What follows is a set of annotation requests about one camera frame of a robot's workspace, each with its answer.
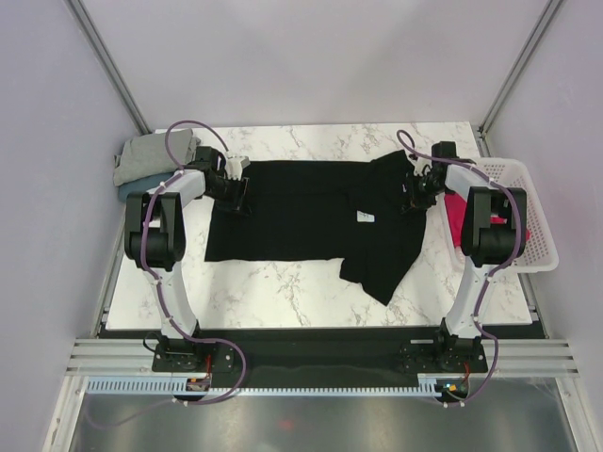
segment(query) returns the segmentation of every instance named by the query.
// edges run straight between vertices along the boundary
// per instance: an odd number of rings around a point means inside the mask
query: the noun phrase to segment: white label
[[[364,212],[356,211],[356,219],[359,223],[374,223],[375,216],[370,214],[365,214]]]

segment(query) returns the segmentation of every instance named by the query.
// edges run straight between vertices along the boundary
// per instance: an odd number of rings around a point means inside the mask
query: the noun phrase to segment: metal sheet
[[[116,422],[157,396],[87,395],[96,422]],[[383,397],[236,397],[208,407],[169,404],[120,428],[80,419],[73,452],[211,450],[576,451],[554,380],[494,380],[465,408]]]

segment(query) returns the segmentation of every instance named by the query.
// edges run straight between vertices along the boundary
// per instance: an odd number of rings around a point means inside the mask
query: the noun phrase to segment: white laundry basket
[[[526,242],[524,253],[514,260],[513,265],[507,271],[536,273],[538,271],[549,271],[557,267],[559,255],[546,223],[545,212],[542,205],[540,205],[536,188],[526,166],[517,160],[507,158],[474,158],[473,160],[478,168],[494,179],[495,182],[508,187],[521,187],[528,194],[530,239]],[[462,271],[464,256],[460,250],[455,250],[452,244],[452,235],[443,196],[438,200],[438,204],[444,221],[444,236],[450,251],[450,259],[453,266]]]

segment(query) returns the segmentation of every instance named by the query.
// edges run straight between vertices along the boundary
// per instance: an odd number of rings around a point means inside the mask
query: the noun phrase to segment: black fabric
[[[214,209],[205,261],[344,258],[339,276],[386,305],[425,233],[425,212],[401,213],[411,167],[403,151],[371,162],[252,162],[243,173],[252,215]]]

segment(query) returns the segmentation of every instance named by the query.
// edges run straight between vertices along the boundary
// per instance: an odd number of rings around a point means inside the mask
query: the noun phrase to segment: table
[[[253,160],[316,159],[369,161],[400,149],[396,131],[410,132],[416,148],[452,140],[461,157],[479,156],[467,122],[413,124],[303,125],[217,129],[232,154]],[[220,149],[207,131],[204,144]],[[341,259],[305,262],[204,262],[213,201],[192,202],[185,210],[187,252],[183,275],[191,308],[202,329],[437,325],[452,306],[462,272],[450,263],[438,206],[427,214],[423,250],[384,307],[360,284],[340,280]],[[528,305],[516,275],[503,277],[486,324],[529,324]],[[123,258],[108,330],[160,328],[151,286],[133,261]]]

